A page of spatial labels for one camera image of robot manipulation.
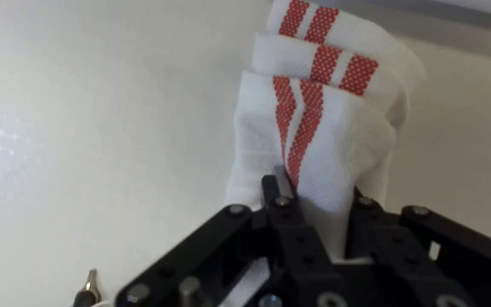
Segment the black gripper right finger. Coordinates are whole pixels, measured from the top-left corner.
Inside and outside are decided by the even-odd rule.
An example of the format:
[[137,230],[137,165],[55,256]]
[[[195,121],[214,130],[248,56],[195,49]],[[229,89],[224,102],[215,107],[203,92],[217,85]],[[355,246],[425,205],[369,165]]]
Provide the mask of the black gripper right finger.
[[422,268],[428,263],[418,237],[360,189],[353,194],[345,263],[355,266]]

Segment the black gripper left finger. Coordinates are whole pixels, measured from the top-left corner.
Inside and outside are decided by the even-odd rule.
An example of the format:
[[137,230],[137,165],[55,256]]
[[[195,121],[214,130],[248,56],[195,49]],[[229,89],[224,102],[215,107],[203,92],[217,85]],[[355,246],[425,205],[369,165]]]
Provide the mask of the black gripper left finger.
[[282,263],[287,268],[330,268],[331,261],[316,228],[304,217],[285,167],[277,165],[261,184],[263,206],[268,211]]

